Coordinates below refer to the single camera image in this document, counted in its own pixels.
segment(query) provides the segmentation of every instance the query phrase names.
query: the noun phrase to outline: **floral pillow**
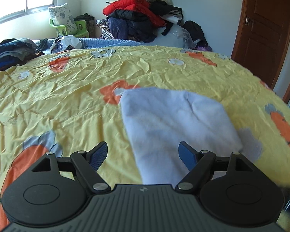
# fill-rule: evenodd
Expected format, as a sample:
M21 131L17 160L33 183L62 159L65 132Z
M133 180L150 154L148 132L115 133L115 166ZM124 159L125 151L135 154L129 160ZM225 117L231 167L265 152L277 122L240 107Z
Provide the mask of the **floral pillow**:
M77 32L75 21L67 3L61 6L49 7L49 13L55 26L66 26L68 35L74 35Z

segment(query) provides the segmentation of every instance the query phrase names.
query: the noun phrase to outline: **brown wooden door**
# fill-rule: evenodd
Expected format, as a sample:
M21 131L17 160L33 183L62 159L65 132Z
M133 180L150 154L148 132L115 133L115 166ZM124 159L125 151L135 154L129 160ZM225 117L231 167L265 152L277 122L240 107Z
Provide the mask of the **brown wooden door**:
M243 0L232 59L274 88L290 40L290 0Z

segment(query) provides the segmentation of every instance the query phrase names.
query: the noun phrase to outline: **metal screw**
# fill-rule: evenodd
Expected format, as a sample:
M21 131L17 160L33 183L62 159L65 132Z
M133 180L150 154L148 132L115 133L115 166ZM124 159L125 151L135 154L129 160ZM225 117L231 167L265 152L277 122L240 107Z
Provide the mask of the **metal screw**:
M92 187L96 191L103 191L103 190L108 188L108 184L106 184L106 183L96 183Z
M181 190L190 190L193 188L193 185L189 182L182 182L182 183L179 183L177 186Z

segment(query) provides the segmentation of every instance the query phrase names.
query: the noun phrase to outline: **window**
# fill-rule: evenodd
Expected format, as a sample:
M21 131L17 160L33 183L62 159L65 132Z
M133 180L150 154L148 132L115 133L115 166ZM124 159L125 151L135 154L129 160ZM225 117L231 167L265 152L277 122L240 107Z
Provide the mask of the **window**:
M47 10L48 6L56 6L57 0L0 0L0 23Z

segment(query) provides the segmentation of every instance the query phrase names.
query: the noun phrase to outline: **window frame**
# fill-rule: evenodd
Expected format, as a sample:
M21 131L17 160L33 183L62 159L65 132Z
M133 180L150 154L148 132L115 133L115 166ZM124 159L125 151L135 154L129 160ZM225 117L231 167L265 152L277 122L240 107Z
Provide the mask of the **window frame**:
M25 7L24 10L18 11L18 12L14 12L14 13L11 13L9 15L6 15L6 16L0 18L0 24L5 23L5 22L10 21L10 20L13 20L13 19L16 19L16 18L20 18L20 17L26 16L26 15L30 15L30 14L33 14L33 13L37 13L37 12L48 10L49 6L57 6L57 0L53 0L52 4L49 4L49 5L46 5L46 6L36 7L36 8L33 8L33 9L28 9L28 0L26 0L26 7Z

